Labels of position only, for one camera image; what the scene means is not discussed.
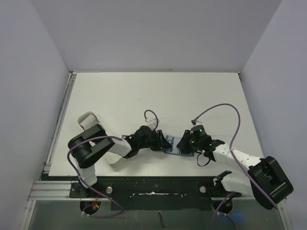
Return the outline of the blue leather card holder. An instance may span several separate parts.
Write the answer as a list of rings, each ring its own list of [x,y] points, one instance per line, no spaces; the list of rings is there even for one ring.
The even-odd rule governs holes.
[[[176,155],[181,157],[194,157],[194,152],[186,152],[177,147],[177,144],[181,141],[180,137],[175,136],[166,136],[166,140],[169,144],[171,144],[171,148],[165,149],[165,154]]]

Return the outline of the white oblong plastic tray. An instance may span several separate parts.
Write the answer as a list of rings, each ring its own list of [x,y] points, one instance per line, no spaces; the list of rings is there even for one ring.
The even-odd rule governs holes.
[[[85,114],[81,115],[77,119],[77,123],[79,126],[80,123],[86,123],[86,130],[93,127],[94,125],[101,125],[107,136],[113,135],[93,112],[86,112]],[[107,153],[104,154],[103,158],[111,167],[117,167],[125,161],[124,157],[131,151],[131,147],[124,139],[113,139],[113,141],[115,142],[115,145]]]

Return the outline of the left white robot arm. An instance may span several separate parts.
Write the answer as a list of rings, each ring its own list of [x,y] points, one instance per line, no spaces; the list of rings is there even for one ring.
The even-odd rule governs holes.
[[[135,133],[118,138],[109,135],[102,125],[96,124],[68,142],[67,159],[77,172],[82,184],[81,192],[92,197],[98,190],[94,165],[106,153],[129,159],[136,156],[141,149],[163,151],[171,147],[161,130],[151,129],[149,126],[141,126]]]

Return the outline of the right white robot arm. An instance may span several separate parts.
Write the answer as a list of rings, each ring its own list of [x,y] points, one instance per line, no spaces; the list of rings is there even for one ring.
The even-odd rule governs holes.
[[[225,171],[214,178],[213,189],[219,196],[237,192],[253,196],[262,207],[272,209],[294,190],[274,157],[260,158],[231,148],[222,140],[212,139],[203,125],[185,130],[177,148],[187,152],[200,151],[209,160],[241,172],[241,175],[236,175]]]

